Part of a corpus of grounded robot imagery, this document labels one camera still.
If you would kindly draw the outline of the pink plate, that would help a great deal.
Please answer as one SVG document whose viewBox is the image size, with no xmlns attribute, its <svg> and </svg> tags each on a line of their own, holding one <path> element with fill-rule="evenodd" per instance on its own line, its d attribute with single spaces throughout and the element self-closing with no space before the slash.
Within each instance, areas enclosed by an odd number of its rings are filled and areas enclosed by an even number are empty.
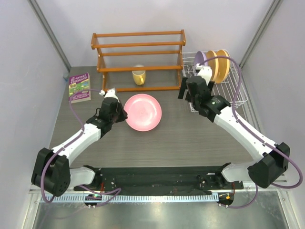
<svg viewBox="0 0 305 229">
<path fill-rule="evenodd" d="M 162 108 L 159 102 L 148 94 L 136 94 L 124 105 L 128 118 L 126 123 L 136 131 L 153 130 L 161 121 Z"/>
</svg>

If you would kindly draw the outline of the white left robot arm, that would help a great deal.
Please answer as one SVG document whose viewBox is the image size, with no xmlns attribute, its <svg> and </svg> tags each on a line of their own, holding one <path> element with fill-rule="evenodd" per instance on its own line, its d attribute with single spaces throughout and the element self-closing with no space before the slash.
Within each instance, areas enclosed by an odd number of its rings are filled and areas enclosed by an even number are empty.
<svg viewBox="0 0 305 229">
<path fill-rule="evenodd" d="M 38 152 L 32 184 L 40 187 L 42 194 L 49 192 L 55 197 L 61 196 L 70 187 L 81 185 L 97 190 L 102 179 L 95 168 L 70 166 L 86 148 L 106 135 L 114 123 L 123 122 L 126 118 L 127 113 L 117 97 L 104 98 L 95 115 L 76 134 L 53 149 L 43 148 Z"/>
</svg>

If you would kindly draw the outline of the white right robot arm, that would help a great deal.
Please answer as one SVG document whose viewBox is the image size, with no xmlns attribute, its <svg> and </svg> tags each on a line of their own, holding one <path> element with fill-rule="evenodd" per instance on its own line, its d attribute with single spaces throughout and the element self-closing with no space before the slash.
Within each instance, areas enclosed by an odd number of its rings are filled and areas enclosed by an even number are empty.
<svg viewBox="0 0 305 229">
<path fill-rule="evenodd" d="M 184 77 L 178 97 L 190 102 L 199 115 L 227 131 L 252 157 L 248 163 L 223 165 L 220 174 L 215 176 L 218 187 L 227 188 L 234 181 L 251 180 L 259 187 L 267 188 L 287 170 L 289 146 L 285 143 L 278 145 L 267 137 L 263 137 L 263 141 L 256 139 L 260 132 L 249 123 L 242 127 L 243 118 L 233 113 L 225 98 L 211 94 L 205 79 Z"/>
</svg>

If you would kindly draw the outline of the yellow plate with logo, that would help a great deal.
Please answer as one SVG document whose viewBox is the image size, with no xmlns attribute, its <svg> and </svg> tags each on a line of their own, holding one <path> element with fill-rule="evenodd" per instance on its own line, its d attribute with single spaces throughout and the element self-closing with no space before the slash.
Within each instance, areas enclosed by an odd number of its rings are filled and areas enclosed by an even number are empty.
<svg viewBox="0 0 305 229">
<path fill-rule="evenodd" d="M 206 53 L 207 59 L 211 59 L 211 58 L 216 57 L 216 56 L 217 56 L 217 55 L 216 55 L 216 52 L 215 52 L 215 51 L 212 51 L 212 50 L 210 50 L 210 51 L 208 51 L 208 52 Z M 207 63 L 208 63 L 208 66 L 211 67 L 212 72 L 213 72 L 213 73 L 212 73 L 212 77 L 211 77 L 211 81 L 214 81 L 214 80 L 216 79 L 217 74 L 218 74 L 219 61 L 218 61 L 218 59 L 216 58 L 216 59 L 213 59 L 213 60 L 209 60 Z"/>
</svg>

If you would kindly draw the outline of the lilac plate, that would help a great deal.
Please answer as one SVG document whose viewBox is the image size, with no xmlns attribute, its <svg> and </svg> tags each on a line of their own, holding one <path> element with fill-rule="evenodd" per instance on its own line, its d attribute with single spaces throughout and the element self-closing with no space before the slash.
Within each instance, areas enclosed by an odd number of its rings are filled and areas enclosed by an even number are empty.
<svg viewBox="0 0 305 229">
<path fill-rule="evenodd" d="M 194 75 L 197 75 L 197 73 L 199 72 L 199 70 L 196 69 L 197 65 L 204 65 L 207 66 L 208 63 L 204 62 L 206 60 L 206 55 L 203 51 L 198 51 L 195 55 L 195 59 L 193 62 L 193 73 Z"/>
</svg>

